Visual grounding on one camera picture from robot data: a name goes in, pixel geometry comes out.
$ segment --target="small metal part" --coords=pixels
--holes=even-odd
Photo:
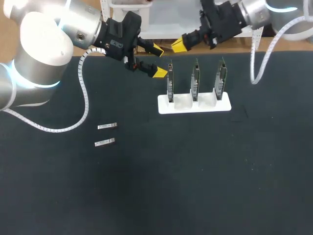
[[[173,64],[168,65],[168,74],[167,74],[167,95],[168,101],[174,103],[174,72]]]
[[[191,75],[191,95],[192,100],[194,102],[198,101],[199,85],[200,85],[200,67],[197,59]]]
[[[79,33],[79,34],[77,34],[77,39],[79,41],[83,41],[85,39],[85,36],[83,34]]]
[[[216,73],[216,79],[215,79],[215,94],[216,94],[217,100],[221,100],[223,97],[226,77],[227,77],[227,67],[226,67],[224,59],[222,58],[222,60],[220,61],[219,68]]]
[[[98,130],[101,130],[101,129],[109,129],[109,128],[115,128],[117,127],[117,123],[110,123],[110,124],[105,124],[105,125],[100,125],[98,126]]]
[[[96,143],[94,143],[94,146],[99,147],[99,146],[103,146],[103,145],[107,145],[107,144],[111,144],[111,143],[115,143],[115,138],[105,140],[105,141],[96,142]]]

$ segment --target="silver robot arm segment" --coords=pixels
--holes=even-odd
[[[72,40],[74,46],[88,49],[101,29],[101,12],[79,0],[5,0],[4,14],[21,25],[29,12],[50,16]]]
[[[72,55],[72,41],[50,17],[28,13],[15,58],[0,64],[0,110],[48,102]]]

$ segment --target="cable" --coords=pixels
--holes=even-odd
[[[6,113],[9,113],[9,114],[12,114],[13,116],[19,118],[20,120],[26,122],[27,124],[41,130],[41,131],[46,131],[46,132],[51,132],[51,133],[61,133],[61,132],[67,132],[67,131],[71,131],[75,128],[77,128],[78,126],[80,126],[87,118],[87,115],[88,115],[88,111],[89,111],[89,100],[88,100],[88,94],[87,94],[87,90],[86,90],[86,87],[85,87],[85,84],[84,84],[84,79],[83,79],[83,64],[84,64],[84,61],[86,59],[86,57],[91,54],[91,53],[94,53],[94,52],[97,52],[97,53],[101,53],[101,54],[106,54],[106,51],[102,48],[98,48],[98,47],[95,47],[95,48],[91,48],[91,49],[88,49],[84,54],[83,56],[80,58],[80,61],[79,61],[79,65],[78,65],[78,79],[79,79],[79,83],[80,83],[80,86],[82,87],[82,91],[83,91],[83,95],[84,95],[84,99],[85,99],[85,111],[84,111],[84,114],[82,116],[82,118],[74,125],[70,126],[70,127],[67,127],[67,128],[63,128],[63,129],[50,129],[50,128],[47,128],[47,127],[43,127],[41,125],[38,125],[34,122],[32,122],[31,120],[25,118],[24,116],[20,115],[19,113],[11,110],[11,109],[6,109],[4,110],[4,112]]]
[[[284,27],[282,27],[282,29],[276,34],[276,36],[274,37],[274,39],[272,40],[272,42],[270,43],[268,50],[266,51],[266,54],[263,58],[261,67],[260,67],[260,71],[257,75],[257,77],[255,78],[255,73],[254,73],[254,62],[255,62],[255,50],[256,50],[256,45],[255,45],[255,41],[253,39],[252,36],[252,46],[251,46],[251,62],[250,62],[250,80],[251,83],[253,85],[256,85],[259,83],[259,81],[261,80],[265,68],[267,66],[268,60],[270,58],[270,55],[272,54],[277,42],[279,41],[279,39],[285,34],[285,32],[287,30],[289,30],[291,27],[293,27],[294,25],[300,23],[300,22],[304,22],[304,21],[309,21],[309,22],[313,22],[313,17],[309,16],[309,1],[308,0],[303,0],[303,11],[305,16],[301,16],[298,17],[296,19],[293,19],[292,21],[290,21],[288,24],[286,24]]]

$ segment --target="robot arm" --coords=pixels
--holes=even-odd
[[[231,4],[229,1],[215,5],[214,0],[201,0],[201,26],[189,34],[183,34],[172,44],[174,52],[184,52],[204,41],[211,49],[217,44],[242,33],[250,25],[258,29],[270,23],[270,14],[265,0],[242,0]]]
[[[138,37],[141,17],[128,12],[123,22],[101,20],[101,12],[79,0],[5,0],[4,13],[21,25],[29,12],[40,12],[51,17],[58,27],[69,36],[74,46],[88,49],[91,45],[105,49],[106,56],[124,60],[125,68],[136,69],[150,77],[164,78],[166,71],[156,65],[147,65],[134,57],[137,46],[147,52],[161,56],[163,50],[151,40]]]

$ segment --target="white bin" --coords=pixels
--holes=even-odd
[[[110,3],[110,7],[113,9],[113,19],[121,22],[123,21],[125,15],[129,11],[133,11],[141,16],[141,31],[146,31],[149,28],[149,14],[150,7],[152,3],[149,4],[137,4],[137,5],[118,5]]]

